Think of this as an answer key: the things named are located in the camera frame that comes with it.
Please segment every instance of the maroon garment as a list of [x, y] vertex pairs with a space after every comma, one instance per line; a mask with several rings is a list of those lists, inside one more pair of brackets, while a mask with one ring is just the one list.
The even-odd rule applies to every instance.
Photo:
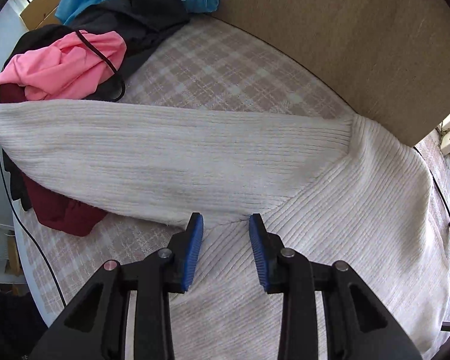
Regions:
[[[27, 101], [23, 87], [0, 85], [0, 103]], [[38, 221], [47, 227], [84, 237], [100, 222], [106, 211], [50, 191], [20, 171]]]

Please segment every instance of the ribbed knit fabric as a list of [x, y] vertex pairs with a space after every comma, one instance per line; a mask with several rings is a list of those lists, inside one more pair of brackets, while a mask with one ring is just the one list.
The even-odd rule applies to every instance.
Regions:
[[366, 118], [50, 100], [0, 104], [0, 143], [82, 202], [168, 224], [203, 214], [194, 283], [170, 302], [177, 359], [276, 359], [282, 297], [258, 283], [254, 212], [311, 261], [349, 262], [422, 352], [440, 330], [448, 260], [426, 225], [430, 174]]

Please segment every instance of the metal pin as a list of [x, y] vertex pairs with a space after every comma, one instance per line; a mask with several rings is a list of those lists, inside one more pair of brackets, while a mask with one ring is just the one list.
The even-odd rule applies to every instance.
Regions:
[[170, 249], [167, 249], [166, 247], [164, 247], [163, 249], [160, 249], [158, 251], [158, 257], [160, 257], [161, 259], [166, 259], [168, 257], [170, 257], [172, 255], [172, 251]]
[[106, 271], [113, 271], [117, 265], [118, 264], [116, 263], [116, 261], [109, 259], [105, 264], [103, 264], [103, 268]]
[[335, 262], [335, 268], [337, 268], [340, 272], [348, 271], [348, 264], [341, 259]]
[[284, 247], [280, 254], [284, 257], [293, 257], [295, 256], [295, 251], [291, 247]]

